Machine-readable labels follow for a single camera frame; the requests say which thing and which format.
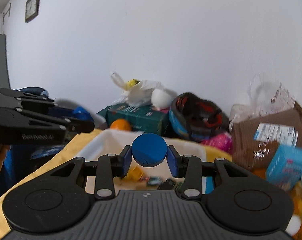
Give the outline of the green book box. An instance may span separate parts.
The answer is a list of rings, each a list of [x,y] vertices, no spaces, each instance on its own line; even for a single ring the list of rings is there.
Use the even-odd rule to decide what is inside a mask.
[[[164,135],[170,124],[168,111],[157,111],[152,108],[152,105],[134,107],[126,103],[119,103],[108,106],[97,114],[105,118],[108,126],[117,119],[124,119],[131,124],[133,131],[143,131],[158,135]]]

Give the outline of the white plastic bin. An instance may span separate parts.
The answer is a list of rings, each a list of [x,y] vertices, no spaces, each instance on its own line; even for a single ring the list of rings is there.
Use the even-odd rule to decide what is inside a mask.
[[[86,161],[96,161],[106,154],[120,154],[129,145],[133,151],[127,176],[114,179],[116,191],[128,190],[171,190],[180,191],[183,178],[171,175],[166,158],[171,157],[168,146],[172,145],[178,154],[195,155],[202,161],[209,161],[206,149],[196,143],[162,138],[157,134],[126,132],[113,129],[102,131],[77,154]]]

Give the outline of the wall picture frame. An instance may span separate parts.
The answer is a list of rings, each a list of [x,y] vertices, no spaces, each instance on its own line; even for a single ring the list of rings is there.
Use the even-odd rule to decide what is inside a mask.
[[[25,8],[25,22],[31,22],[39,14],[40,0],[27,0]]]

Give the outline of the orange fruit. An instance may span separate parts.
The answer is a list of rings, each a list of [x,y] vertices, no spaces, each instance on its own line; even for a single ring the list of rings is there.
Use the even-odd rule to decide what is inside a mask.
[[[116,129],[120,131],[131,131],[131,124],[125,119],[117,119],[110,125],[111,129]]]

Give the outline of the blue round disc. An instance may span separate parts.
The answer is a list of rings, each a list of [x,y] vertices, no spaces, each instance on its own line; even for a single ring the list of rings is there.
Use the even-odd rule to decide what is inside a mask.
[[[144,133],[139,135],[131,145],[135,162],[143,167],[159,165],[167,155],[167,143],[157,134]]]

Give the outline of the yellow square brick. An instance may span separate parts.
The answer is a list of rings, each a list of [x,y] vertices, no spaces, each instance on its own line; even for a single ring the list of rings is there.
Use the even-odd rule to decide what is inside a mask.
[[[129,168],[125,179],[129,181],[140,181],[144,177],[144,172],[138,166],[134,166]]]

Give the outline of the yellow cloth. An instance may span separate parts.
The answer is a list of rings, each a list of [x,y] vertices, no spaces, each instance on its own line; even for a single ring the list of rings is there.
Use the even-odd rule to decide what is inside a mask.
[[[10,190],[44,174],[45,172],[69,161],[70,159],[80,156],[86,160],[96,160],[100,155],[107,153],[121,152],[124,146],[131,145],[134,139],[142,134],[141,132],[127,132],[114,129],[106,129],[101,131],[95,129],[91,133],[82,133],[76,135],[62,151],[60,151],[53,159],[42,167],[37,169],[32,174],[28,175],[19,183],[11,187]],[[196,142],[181,140],[181,139],[165,139],[166,143],[173,145],[181,154],[191,153],[204,161],[213,162],[215,158],[222,157],[227,160],[232,160],[232,156],[217,148],[210,147]],[[7,193],[0,197],[0,239],[9,233],[10,229],[2,211],[2,202]]]

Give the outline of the black toy car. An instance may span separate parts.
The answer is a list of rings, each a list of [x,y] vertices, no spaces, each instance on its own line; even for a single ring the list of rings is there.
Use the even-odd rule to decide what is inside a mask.
[[[172,179],[165,180],[161,185],[158,186],[158,190],[173,190],[175,189],[176,181]]]

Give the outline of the white plastic bag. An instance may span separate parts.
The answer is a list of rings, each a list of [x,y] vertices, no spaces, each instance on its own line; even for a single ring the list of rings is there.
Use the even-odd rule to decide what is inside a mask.
[[[164,85],[158,81],[132,79],[126,82],[116,72],[111,73],[111,79],[122,90],[120,98],[115,100],[112,105],[119,103],[126,103],[133,107],[151,105],[153,91],[155,89],[165,89]]]

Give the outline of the white round ball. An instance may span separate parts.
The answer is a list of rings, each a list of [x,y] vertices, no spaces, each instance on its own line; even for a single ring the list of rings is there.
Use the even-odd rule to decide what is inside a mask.
[[[151,103],[157,109],[166,109],[171,105],[175,97],[176,93],[171,90],[156,88],[151,94]]]

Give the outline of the dark blue bag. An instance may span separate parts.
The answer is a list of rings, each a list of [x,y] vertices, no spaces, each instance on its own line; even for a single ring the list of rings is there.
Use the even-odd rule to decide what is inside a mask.
[[[43,98],[49,98],[49,93],[44,88],[40,87],[26,87],[21,89],[16,89],[16,91],[27,93],[28,95],[41,96]],[[49,110],[48,115],[57,118],[71,117],[79,120],[86,120],[94,122],[92,115],[82,106],[77,103],[68,100],[58,100],[57,109]]]

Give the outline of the red black helmet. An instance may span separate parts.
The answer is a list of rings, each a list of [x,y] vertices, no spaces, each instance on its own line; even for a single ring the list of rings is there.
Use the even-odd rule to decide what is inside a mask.
[[[229,131],[227,115],[214,102],[190,92],[180,94],[172,101],[169,121],[177,135],[196,142]]]

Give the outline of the blue dinosaur box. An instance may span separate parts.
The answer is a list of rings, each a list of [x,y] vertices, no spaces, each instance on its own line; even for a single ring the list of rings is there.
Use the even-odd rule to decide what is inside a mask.
[[[284,191],[290,191],[302,176],[302,148],[279,145],[265,178]]]

